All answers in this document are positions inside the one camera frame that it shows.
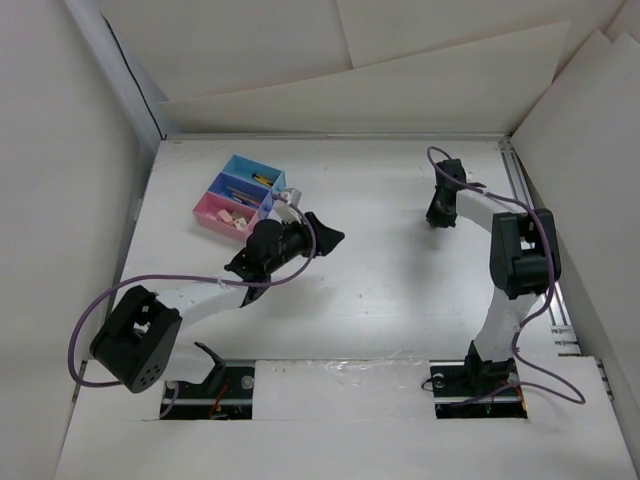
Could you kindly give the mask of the teal blue pen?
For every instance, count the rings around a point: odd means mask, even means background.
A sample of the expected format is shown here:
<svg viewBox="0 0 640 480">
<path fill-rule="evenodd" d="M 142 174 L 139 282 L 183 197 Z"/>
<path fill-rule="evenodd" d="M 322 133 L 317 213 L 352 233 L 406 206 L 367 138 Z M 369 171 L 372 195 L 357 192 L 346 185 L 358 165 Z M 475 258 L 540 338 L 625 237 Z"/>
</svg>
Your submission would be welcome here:
<svg viewBox="0 0 640 480">
<path fill-rule="evenodd" d="M 253 208 L 258 208 L 261 204 L 261 202 L 256 199 L 253 199 L 251 197 L 247 197 L 238 193 L 230 193 L 229 197 L 234 201 L 240 202 L 245 205 L 250 205 Z"/>
</svg>

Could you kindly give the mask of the white boxed eraser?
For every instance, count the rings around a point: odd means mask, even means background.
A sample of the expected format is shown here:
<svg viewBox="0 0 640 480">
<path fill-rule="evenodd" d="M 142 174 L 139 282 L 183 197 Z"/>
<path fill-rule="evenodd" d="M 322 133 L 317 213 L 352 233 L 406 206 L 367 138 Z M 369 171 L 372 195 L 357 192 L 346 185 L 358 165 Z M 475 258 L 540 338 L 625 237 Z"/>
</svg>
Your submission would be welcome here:
<svg viewBox="0 0 640 480">
<path fill-rule="evenodd" d="M 236 229 L 241 231 L 246 231 L 248 229 L 248 223 L 244 218 L 235 219 L 234 226 Z"/>
</svg>

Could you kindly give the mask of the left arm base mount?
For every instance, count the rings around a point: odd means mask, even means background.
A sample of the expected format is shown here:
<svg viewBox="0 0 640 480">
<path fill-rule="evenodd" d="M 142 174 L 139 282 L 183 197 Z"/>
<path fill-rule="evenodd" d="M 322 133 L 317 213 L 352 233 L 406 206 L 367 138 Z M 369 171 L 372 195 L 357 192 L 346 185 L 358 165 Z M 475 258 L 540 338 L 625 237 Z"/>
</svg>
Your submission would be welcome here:
<svg viewBox="0 0 640 480">
<path fill-rule="evenodd" d="M 225 360 L 201 342 L 174 348 L 165 370 L 162 420 L 250 420 L 256 362 Z"/>
</svg>

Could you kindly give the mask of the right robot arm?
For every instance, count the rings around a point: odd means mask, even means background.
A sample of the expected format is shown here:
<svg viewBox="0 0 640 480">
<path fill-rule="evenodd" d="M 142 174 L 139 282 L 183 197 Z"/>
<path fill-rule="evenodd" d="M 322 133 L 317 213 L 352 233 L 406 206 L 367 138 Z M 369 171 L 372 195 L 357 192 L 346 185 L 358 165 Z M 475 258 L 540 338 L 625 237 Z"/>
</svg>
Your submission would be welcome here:
<svg viewBox="0 0 640 480">
<path fill-rule="evenodd" d="M 459 159 L 434 165 L 435 193 L 426 213 L 433 228 L 453 228 L 464 217 L 490 234 L 489 271 L 494 285 L 484 324 L 471 342 L 456 381 L 471 396 L 485 395 L 515 374 L 513 339 L 539 297 L 561 274 L 553 213 L 496 199 L 469 184 Z"/>
</svg>

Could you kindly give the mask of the orange highlighter pen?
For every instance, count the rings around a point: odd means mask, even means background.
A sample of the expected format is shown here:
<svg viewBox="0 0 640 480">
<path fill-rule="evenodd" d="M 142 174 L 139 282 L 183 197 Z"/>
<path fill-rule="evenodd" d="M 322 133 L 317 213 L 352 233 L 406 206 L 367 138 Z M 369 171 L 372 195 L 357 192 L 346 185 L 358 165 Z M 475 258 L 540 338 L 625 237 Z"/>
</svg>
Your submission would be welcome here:
<svg viewBox="0 0 640 480">
<path fill-rule="evenodd" d="M 225 188 L 227 190 L 229 190 L 233 195 L 236 195 L 238 197 L 244 196 L 246 198 L 253 199 L 254 201 L 258 201 L 258 199 L 260 198 L 257 194 L 254 195 L 252 193 L 245 192 L 245 191 L 237 189 L 235 187 L 227 186 Z"/>
</svg>

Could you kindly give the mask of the yellow utility knife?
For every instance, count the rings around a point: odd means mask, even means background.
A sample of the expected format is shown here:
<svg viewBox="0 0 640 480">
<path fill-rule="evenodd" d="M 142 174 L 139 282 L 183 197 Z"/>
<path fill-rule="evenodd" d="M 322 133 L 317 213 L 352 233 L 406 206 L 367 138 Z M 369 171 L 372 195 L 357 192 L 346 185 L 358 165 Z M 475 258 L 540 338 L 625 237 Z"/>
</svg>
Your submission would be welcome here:
<svg viewBox="0 0 640 480">
<path fill-rule="evenodd" d="M 274 182 L 273 182 L 272 180 L 270 180 L 269 178 L 267 178 L 267 177 L 265 177 L 265 176 L 263 176 L 263 175 L 260 175 L 260 174 L 256 174 L 256 173 L 254 173 L 254 174 L 252 175 L 252 178 L 253 178 L 256 182 L 258 182 L 258 183 L 260 183 L 260 184 L 262 184 L 262 185 L 265 185 L 265 186 L 267 186 L 267 187 L 269 187 L 269 188 L 271 188 L 271 187 L 274 185 Z"/>
</svg>

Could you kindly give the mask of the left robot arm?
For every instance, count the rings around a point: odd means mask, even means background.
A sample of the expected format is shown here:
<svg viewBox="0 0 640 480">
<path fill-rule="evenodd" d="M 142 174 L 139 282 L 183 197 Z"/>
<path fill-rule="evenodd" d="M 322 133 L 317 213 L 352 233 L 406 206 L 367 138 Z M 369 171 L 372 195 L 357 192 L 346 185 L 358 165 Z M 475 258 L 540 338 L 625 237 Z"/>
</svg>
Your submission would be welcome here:
<svg viewBox="0 0 640 480">
<path fill-rule="evenodd" d="M 160 293 L 142 285 L 128 289 L 94 337 L 91 355 L 134 394 L 161 381 L 188 383 L 212 396 L 222 387 L 226 363 L 201 342 L 179 346 L 180 332 L 254 303 L 275 285 L 272 276 L 281 267 L 298 257 L 326 256 L 344 238 L 312 212 L 293 222 L 261 220 L 216 279 Z"/>
</svg>

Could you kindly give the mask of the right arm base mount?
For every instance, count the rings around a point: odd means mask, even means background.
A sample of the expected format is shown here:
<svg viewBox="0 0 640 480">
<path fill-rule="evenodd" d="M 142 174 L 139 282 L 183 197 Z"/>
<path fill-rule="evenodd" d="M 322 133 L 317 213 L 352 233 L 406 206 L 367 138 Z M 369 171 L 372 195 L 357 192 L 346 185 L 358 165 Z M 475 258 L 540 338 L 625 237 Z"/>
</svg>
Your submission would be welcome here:
<svg viewBox="0 0 640 480">
<path fill-rule="evenodd" d="M 506 380 L 473 386 L 462 364 L 436 363 L 421 388 L 431 393 L 438 420 L 527 419 L 527 407 L 519 389 L 504 389 Z"/>
</svg>

